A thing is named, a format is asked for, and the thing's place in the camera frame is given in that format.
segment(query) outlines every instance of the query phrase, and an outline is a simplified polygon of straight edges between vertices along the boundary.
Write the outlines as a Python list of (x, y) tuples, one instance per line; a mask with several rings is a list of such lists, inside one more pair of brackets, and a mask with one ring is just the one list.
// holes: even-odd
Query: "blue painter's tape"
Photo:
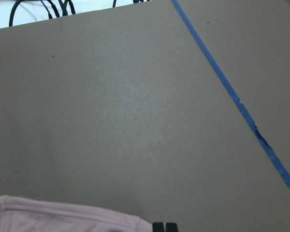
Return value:
[(181, 6), (179, 5), (178, 1), (177, 0), (171, 0), (171, 1), (174, 5), (175, 9), (178, 11), (179, 15), (181, 16), (181, 18), (185, 22), (185, 24), (186, 24), (188, 30), (190, 31), (191, 35), (193, 36), (194, 40), (196, 41), (196, 43), (198, 44), (198, 46), (200, 47), (200, 49), (204, 53), (205, 57), (207, 58), (208, 62), (212, 66), (213, 70), (217, 74), (221, 83), (223, 84), (223, 86), (225, 87), (227, 92), (229, 93), (233, 102), (236, 104), (237, 108), (239, 109), (239, 111), (241, 112), (241, 114), (245, 118), (247, 124), (251, 128), (252, 132), (257, 137), (261, 146), (265, 150), (268, 158), (272, 161), (273, 165), (275, 166), (275, 168), (279, 172), (279, 174), (282, 177), (285, 184), (290, 188), (290, 175), (287, 172), (287, 170), (285, 169), (284, 165), (281, 163), (279, 158), (275, 155), (274, 150), (268, 145), (267, 141), (259, 133), (258, 128), (256, 127), (256, 124), (255, 124), (253, 118), (251, 117), (250, 113), (248, 112), (248, 110), (246, 109), (244, 104), (241, 103), (240, 98), (238, 97), (237, 93), (235, 92), (235, 90), (233, 89), (233, 87), (229, 83), (228, 79), (223, 74), (222, 70), (220, 69), (220, 67), (218, 66), (216, 61), (214, 60), (213, 56), (211, 55), (211, 53), (209, 52), (209, 50), (205, 46), (204, 42), (202, 41), (202, 39), (198, 35), (197, 31), (193, 27), (192, 23), (190, 22), (190, 20), (186, 16), (186, 14), (183, 11), (183, 9), (181, 8)]

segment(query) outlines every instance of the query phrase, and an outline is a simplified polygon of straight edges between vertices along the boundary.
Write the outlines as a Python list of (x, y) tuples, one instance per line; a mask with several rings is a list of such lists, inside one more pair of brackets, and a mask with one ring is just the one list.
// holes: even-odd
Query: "blue tape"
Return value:
[(211, 53), (209, 52), (207, 47), (205, 46), (204, 42), (202, 41), (202, 39), (198, 35), (197, 31), (193, 27), (192, 23), (190, 22), (190, 20), (186, 16), (186, 14), (183, 11), (183, 9), (181, 8), (181, 6), (179, 5), (178, 1), (177, 0), (171, 0), (171, 1), (174, 5), (175, 9), (179, 13), (179, 15), (181, 16), (181, 18), (185, 22), (185, 24), (186, 24), (188, 30), (190, 31), (191, 35), (193, 36), (194, 40), (196, 41), (196, 43), (198, 44), (198, 46), (200, 47), (200, 49), (204, 53), (205, 57), (207, 58), (208, 62), (212, 66), (212, 68), (214, 69), (214, 71), (217, 74), (218, 78), (220, 79), (221, 83), (223, 84), (223, 86), (225, 87), (227, 92), (229, 93), (233, 102), (235, 103), (235, 105), (237, 106), (237, 108), (239, 109), (239, 111), (241, 112), (243, 117), (245, 118), (245, 120), (246, 120), (247, 124), (249, 125), (249, 127), (251, 128), (252, 132), (257, 137), (261, 146), (265, 150), (268, 158), (272, 161), (273, 165), (275, 166), (275, 168), (279, 172), (279, 174), (280, 174), (281, 178), (283, 179), (283, 181), (285, 182), (285, 184), (290, 188), (290, 175), (287, 172), (286, 168), (281, 163), (279, 158), (275, 155), (274, 150), (268, 145), (266, 140), (259, 133), (258, 128), (256, 127), (256, 124), (255, 124), (253, 118), (251, 117), (250, 113), (248, 112), (248, 110), (246, 109), (244, 104), (241, 103), (240, 98), (236, 94), (235, 90), (233, 89), (233, 87), (229, 83), (226, 76), (223, 74), (222, 70), (220, 69), (220, 67), (218, 66), (216, 61), (214, 60), (213, 56), (211, 55)]

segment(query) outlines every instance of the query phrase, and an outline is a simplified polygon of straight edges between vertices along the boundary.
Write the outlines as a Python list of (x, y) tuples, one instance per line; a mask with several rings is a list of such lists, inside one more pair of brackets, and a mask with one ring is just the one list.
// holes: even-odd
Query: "pink fabric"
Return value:
[(152, 232), (152, 226), (112, 210), (2, 196), (0, 232)]

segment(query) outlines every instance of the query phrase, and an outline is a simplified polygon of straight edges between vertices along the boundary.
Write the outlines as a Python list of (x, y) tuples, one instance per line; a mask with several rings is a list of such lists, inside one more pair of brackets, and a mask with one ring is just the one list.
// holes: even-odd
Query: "wire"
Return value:
[[(11, 10), (11, 14), (10, 14), (9, 27), (13, 26), (13, 20), (14, 20), (15, 11), (16, 11), (17, 7), (19, 6), (19, 4), (20, 4), (21, 2), (23, 2), (23, 1), (26, 1), (26, 0), (17, 0), (17, 1), (15, 2), (14, 6), (13, 6), (13, 8), (12, 8), (12, 10)], [(44, 2), (43, 2), (42, 0), (40, 0), (40, 2), (43, 4), (43, 6), (45, 7), (45, 9), (47, 10), (47, 13), (48, 13), (48, 17), (49, 17), (49, 19), (53, 18), (52, 15), (51, 15), (50, 12), (49, 12), (47, 6), (44, 4)]]
[(45, 3), (42, 0), (40, 0), (40, 2), (43, 4), (44, 8), (46, 9), (46, 11), (48, 13), (48, 18), (52, 19), (53, 18), (52, 14), (49, 12), (49, 10), (48, 10), (47, 6), (45, 5)]
[(64, 4), (62, 2), (62, 0), (58, 0), (59, 4), (60, 4), (60, 7), (62, 9), (62, 16), (66, 16), (68, 15), (68, 12), (67, 12), (67, 5), (66, 7), (64, 7)]
[(60, 15), (59, 15), (59, 12), (58, 12), (58, 9), (57, 9), (57, 7), (56, 7), (56, 5), (51, 1), (51, 0), (47, 0), (48, 2), (49, 2), (49, 4), (52, 6), (52, 8), (53, 8), (53, 11), (54, 11), (54, 13), (55, 13), (55, 15), (56, 15), (56, 17), (58, 18), (58, 17), (60, 17)]
[(75, 9), (74, 9), (74, 5), (73, 5), (72, 0), (65, 0), (64, 1), (64, 9), (67, 9), (68, 2), (69, 2), (70, 9), (71, 9), (71, 13), (74, 15), (75, 14)]
[(144, 2), (144, 0), (133, 0), (133, 3), (140, 3), (140, 2)]

